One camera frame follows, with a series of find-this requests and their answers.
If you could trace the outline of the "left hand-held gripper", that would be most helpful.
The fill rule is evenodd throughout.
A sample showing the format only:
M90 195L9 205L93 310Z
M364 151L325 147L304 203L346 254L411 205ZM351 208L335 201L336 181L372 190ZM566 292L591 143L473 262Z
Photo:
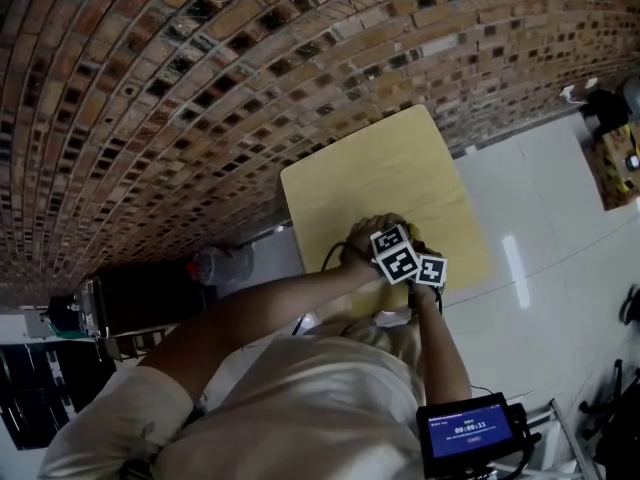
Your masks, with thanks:
M404 224L394 224L370 235L374 262L392 285L414 278L419 260Z

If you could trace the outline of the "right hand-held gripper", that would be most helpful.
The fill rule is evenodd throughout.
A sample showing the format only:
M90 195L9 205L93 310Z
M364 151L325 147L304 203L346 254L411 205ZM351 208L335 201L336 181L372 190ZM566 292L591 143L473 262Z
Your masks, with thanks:
M419 269L414 282L432 287L442 287L446 282L447 260L445 258L420 254Z

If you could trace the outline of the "person's left forearm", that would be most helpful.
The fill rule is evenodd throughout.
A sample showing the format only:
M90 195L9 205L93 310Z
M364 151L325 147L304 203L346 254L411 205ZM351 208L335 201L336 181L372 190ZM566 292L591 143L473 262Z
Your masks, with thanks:
M139 365L169 376L197 400L229 355L377 277L356 262L234 292L178 325Z

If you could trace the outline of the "person's left hand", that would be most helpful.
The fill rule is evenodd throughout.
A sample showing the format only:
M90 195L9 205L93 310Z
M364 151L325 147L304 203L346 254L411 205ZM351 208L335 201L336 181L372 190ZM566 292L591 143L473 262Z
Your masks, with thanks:
M372 268L371 239L370 236L378 231L384 232L405 220L398 214L387 213L363 218L356 222L349 236L346 238L346 246L340 256L342 266L351 270Z

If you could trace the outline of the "black tablet with blue screen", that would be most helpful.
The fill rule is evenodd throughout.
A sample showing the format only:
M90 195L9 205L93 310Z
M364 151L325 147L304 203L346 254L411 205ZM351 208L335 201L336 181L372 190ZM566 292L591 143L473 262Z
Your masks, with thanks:
M416 423L425 480L515 480L541 440L501 393L420 407Z

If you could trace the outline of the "person's beige clothing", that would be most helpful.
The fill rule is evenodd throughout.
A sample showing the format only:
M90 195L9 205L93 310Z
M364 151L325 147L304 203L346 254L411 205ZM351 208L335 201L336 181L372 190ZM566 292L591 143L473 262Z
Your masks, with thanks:
M225 400L198 419L157 369L114 374L51 442L39 480L423 480L419 377L344 337L274 340Z

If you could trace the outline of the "black office chair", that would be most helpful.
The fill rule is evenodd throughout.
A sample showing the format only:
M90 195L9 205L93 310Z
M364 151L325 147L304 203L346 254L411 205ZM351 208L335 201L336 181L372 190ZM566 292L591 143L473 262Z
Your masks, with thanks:
M640 480L640 368L623 390L623 360L614 363L614 390L609 401L589 404L579 411L597 416L591 427L581 431L585 443L599 437L593 460L605 470L605 480Z
M625 326L640 323L640 286L632 285L619 311L619 320Z

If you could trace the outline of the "cardboard box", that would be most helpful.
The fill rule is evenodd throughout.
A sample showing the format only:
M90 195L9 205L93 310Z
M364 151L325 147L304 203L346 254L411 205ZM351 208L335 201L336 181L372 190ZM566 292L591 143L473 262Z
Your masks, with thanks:
M605 211L640 198L640 120L604 134L583 153Z

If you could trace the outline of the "white metal rack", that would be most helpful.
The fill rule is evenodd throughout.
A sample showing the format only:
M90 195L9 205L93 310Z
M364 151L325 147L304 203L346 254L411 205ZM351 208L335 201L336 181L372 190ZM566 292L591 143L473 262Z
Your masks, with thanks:
M555 399L537 405L526 397L521 401L531 433L541 435L521 480L606 480Z

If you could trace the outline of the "white power plug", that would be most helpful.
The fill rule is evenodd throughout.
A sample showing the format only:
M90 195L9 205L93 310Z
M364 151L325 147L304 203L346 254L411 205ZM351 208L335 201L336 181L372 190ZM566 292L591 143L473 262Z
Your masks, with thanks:
M570 105L584 105L588 95L598 87L598 83L599 78L592 77L585 82L566 86L560 91L559 97Z

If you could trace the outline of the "black bag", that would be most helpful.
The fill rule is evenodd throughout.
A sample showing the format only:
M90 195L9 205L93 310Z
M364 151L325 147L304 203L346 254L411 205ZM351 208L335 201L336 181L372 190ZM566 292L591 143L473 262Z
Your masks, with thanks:
M591 92L580 112L594 139L626 125L629 120L625 100L619 94L604 89Z

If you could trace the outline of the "black metal cart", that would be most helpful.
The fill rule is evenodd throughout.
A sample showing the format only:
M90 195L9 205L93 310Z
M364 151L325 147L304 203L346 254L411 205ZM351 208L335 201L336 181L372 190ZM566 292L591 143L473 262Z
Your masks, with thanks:
M184 261L133 263L101 270L41 314L63 339L111 339L178 324L205 309L204 286Z

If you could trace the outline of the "white plastic jug red label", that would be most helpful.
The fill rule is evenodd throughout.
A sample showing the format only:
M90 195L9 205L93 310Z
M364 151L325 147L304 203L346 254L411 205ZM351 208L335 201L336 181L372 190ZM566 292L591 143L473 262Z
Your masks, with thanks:
M622 87L625 103L632 116L640 116L640 75L630 77Z

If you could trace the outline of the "small wooden rack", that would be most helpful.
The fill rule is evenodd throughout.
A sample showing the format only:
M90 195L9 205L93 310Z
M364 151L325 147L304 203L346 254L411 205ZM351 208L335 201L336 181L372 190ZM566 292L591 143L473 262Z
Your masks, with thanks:
M108 338L104 340L106 354L116 362L140 359L166 336L164 329Z

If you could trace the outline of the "black computer case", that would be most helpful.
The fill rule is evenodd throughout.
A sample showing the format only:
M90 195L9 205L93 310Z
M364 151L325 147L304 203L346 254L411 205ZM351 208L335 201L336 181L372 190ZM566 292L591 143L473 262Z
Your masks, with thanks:
M0 417L19 450L49 446L116 372L93 342L0 345Z

